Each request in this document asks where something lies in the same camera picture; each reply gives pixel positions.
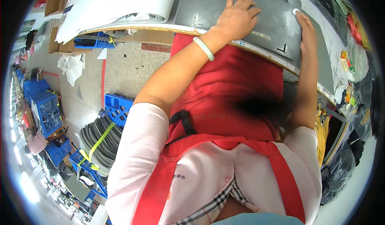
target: stack of gray sheets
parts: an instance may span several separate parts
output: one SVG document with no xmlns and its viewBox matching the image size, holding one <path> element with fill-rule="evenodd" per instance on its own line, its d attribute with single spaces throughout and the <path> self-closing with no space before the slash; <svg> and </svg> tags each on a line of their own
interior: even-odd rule
<svg viewBox="0 0 385 225">
<path fill-rule="evenodd" d="M 109 116 L 96 119 L 94 122 L 87 124 L 80 130 L 80 148 L 89 154 L 95 143 L 102 137 L 108 126 L 112 123 Z M 91 160 L 94 165 L 99 166 L 99 175 L 107 176 L 110 169 L 115 161 L 116 153 L 118 152 L 118 146 L 122 137 L 122 129 L 115 125 L 112 127 L 110 132 L 99 144 L 94 153 L 92 154 Z"/>
</svg>

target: woman's arm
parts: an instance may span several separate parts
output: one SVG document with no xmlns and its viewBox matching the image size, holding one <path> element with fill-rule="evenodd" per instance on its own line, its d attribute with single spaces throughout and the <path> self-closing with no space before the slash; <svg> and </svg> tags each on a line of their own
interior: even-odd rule
<svg viewBox="0 0 385 225">
<path fill-rule="evenodd" d="M 296 16 L 302 27 L 302 61 L 290 124 L 292 129 L 300 126 L 314 129 L 318 80 L 317 37 L 309 18 L 299 11 Z"/>
<path fill-rule="evenodd" d="M 203 34 L 200 39 L 213 54 L 232 40 L 248 35 L 257 22 L 260 8 L 251 0 L 227 0 L 217 24 Z M 171 106 L 187 88 L 198 71 L 208 61 L 208 57 L 195 42 L 179 51 L 162 64 L 142 87 L 136 103 L 151 103 L 160 107 L 170 116 Z"/>
</svg>

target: bracelet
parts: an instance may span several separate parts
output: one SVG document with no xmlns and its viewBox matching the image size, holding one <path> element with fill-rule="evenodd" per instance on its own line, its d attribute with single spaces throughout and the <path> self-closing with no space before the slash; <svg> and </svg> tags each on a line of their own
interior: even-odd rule
<svg viewBox="0 0 385 225">
<path fill-rule="evenodd" d="M 194 37 L 193 38 L 193 41 L 198 44 L 198 46 L 203 50 L 203 52 L 205 52 L 205 54 L 207 55 L 207 57 L 209 57 L 209 60 L 210 61 L 213 61 L 214 60 L 214 54 L 211 52 L 211 50 L 209 49 L 209 47 L 207 47 L 207 45 L 198 37 Z"/>
</svg>

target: woman's right hand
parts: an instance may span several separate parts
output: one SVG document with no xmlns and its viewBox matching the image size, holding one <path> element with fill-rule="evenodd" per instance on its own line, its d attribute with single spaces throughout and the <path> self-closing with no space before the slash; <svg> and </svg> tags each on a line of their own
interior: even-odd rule
<svg viewBox="0 0 385 225">
<path fill-rule="evenodd" d="M 301 55 L 302 58 L 309 52 L 313 55 L 317 51 L 317 32 L 310 19 L 302 12 L 297 11 L 296 17 L 302 28 Z"/>
<path fill-rule="evenodd" d="M 243 39 L 251 33 L 257 23 L 256 16 L 261 12 L 260 8 L 250 8 L 255 2 L 251 0 L 227 0 L 226 7 L 219 16 L 218 21 L 212 29 L 219 30 L 227 42 Z"/>
</svg>

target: black apron strap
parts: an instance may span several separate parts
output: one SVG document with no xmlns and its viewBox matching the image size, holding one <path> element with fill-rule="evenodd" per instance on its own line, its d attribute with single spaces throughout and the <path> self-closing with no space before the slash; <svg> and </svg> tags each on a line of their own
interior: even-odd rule
<svg viewBox="0 0 385 225">
<path fill-rule="evenodd" d="M 192 127 L 192 124 L 190 122 L 190 113 L 183 109 L 179 112 L 176 112 L 175 114 L 173 114 L 169 120 L 169 124 L 173 124 L 175 122 L 178 122 L 178 121 L 182 121 L 182 126 L 183 126 L 183 129 L 186 133 L 185 136 L 181 136 L 179 138 L 176 138 L 175 140 L 169 142 L 166 144 L 167 145 L 170 145 L 171 143 L 175 142 L 175 141 L 179 141 L 180 139 L 183 139 L 185 137 L 188 137 L 190 135 L 195 135 L 195 134 L 198 134 L 196 132 L 196 130 L 194 129 L 194 127 Z"/>
</svg>

